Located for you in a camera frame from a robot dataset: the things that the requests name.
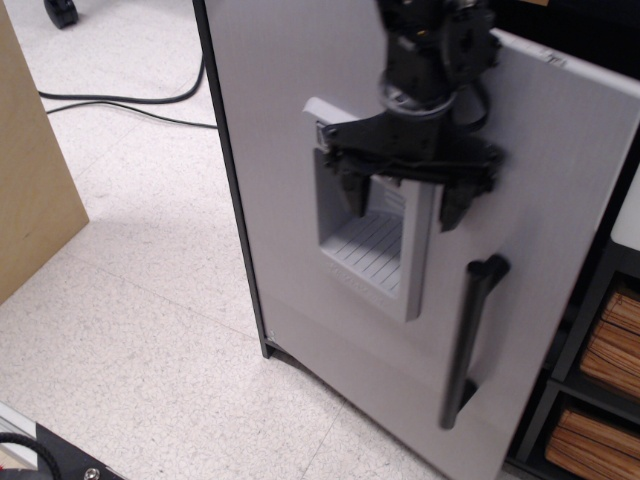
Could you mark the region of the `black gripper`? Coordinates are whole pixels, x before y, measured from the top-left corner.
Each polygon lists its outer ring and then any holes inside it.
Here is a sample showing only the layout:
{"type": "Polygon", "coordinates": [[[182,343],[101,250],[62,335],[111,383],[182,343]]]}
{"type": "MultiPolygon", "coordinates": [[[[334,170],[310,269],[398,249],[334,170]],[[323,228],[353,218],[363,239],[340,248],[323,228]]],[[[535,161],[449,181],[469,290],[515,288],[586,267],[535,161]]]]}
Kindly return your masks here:
{"type": "Polygon", "coordinates": [[[328,160],[351,213],[366,214],[371,177],[445,185],[439,221],[453,231],[475,198],[495,188],[501,152],[448,114],[424,121],[385,112],[322,128],[328,160]]]}

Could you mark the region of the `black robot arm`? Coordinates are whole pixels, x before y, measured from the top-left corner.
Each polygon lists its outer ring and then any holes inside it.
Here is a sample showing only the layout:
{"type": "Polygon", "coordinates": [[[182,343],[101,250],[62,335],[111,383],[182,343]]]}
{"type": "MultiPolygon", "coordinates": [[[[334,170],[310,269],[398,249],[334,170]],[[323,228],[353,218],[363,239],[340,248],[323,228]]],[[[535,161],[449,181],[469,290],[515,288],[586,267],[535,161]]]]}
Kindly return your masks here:
{"type": "Polygon", "coordinates": [[[455,229],[473,200],[493,191],[502,151],[477,137],[490,115],[482,74],[501,42],[485,1],[380,1],[387,38],[381,113],[320,130],[323,161],[352,214],[366,213],[371,178],[444,188],[439,221],[455,229]]]}

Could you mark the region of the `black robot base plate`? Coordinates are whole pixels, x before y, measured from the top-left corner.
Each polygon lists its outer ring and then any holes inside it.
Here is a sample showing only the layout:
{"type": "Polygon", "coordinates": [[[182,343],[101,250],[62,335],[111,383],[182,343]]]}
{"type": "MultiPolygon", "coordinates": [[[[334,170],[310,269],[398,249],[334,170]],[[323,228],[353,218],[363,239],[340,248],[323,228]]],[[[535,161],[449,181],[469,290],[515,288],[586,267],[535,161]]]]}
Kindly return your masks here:
{"type": "Polygon", "coordinates": [[[2,479],[125,479],[113,468],[25,418],[1,417],[1,452],[19,467],[1,463],[2,479]]]}

